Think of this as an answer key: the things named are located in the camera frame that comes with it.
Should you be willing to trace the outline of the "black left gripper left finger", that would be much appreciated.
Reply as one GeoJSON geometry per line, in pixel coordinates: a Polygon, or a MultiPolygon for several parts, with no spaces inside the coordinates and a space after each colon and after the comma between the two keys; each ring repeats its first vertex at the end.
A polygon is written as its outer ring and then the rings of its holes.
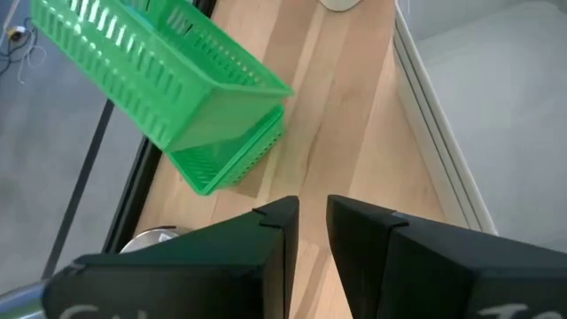
{"type": "Polygon", "coordinates": [[[47,284],[49,318],[286,318],[299,200],[287,196],[131,253],[83,255],[47,284]]]}

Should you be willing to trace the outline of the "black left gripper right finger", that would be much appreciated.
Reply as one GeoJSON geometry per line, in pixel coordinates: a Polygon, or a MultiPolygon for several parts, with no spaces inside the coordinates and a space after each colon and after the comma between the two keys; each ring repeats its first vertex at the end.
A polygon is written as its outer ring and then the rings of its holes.
{"type": "Polygon", "coordinates": [[[339,195],[330,248],[354,318],[564,318],[566,255],[339,195]]]}

